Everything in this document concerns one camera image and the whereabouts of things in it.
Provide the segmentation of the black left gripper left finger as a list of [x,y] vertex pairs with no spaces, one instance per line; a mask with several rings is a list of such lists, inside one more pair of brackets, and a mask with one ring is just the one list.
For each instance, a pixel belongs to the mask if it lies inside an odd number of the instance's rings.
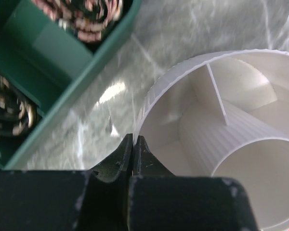
[[133,136],[89,170],[0,170],[0,231],[125,231]]

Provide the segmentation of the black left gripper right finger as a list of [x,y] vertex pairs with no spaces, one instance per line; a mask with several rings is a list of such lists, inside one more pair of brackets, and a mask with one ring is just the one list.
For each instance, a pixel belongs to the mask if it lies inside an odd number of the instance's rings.
[[178,177],[139,136],[133,148],[127,224],[131,231],[256,231],[245,188],[225,177]]

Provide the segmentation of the white round pen holder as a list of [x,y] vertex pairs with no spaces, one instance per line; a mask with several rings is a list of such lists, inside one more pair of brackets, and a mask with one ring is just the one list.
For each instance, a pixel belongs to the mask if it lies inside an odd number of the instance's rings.
[[221,51],[170,68],[134,137],[177,176],[229,177],[262,231],[289,230],[289,52]]

